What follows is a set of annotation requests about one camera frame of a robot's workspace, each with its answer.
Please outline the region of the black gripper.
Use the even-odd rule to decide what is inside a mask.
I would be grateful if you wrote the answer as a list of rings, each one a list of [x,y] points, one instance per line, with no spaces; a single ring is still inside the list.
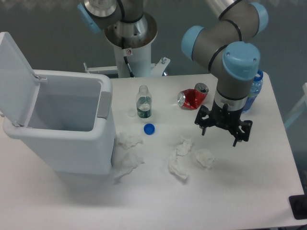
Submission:
[[[218,102],[214,101],[210,114],[209,109],[205,105],[202,105],[194,121],[202,130],[201,135],[205,135],[208,127],[215,126],[228,130],[229,132],[235,132],[233,147],[238,142],[248,142],[253,122],[251,120],[240,120],[243,105],[239,102],[225,98],[218,100]]]

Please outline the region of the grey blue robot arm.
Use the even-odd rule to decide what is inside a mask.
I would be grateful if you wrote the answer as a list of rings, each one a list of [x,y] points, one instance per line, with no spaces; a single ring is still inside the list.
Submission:
[[[268,24],[265,7],[242,0],[209,0],[218,17],[212,29],[189,28],[181,41],[182,52],[205,67],[218,80],[213,106],[201,106],[195,123],[205,131],[219,127],[230,132],[235,142],[248,141],[252,122],[240,119],[260,62],[260,52],[248,40]],[[95,33],[105,33],[114,47],[118,75],[148,77],[151,55],[140,49],[150,47],[157,35],[154,18],[141,0],[83,0],[78,5],[84,23]]]

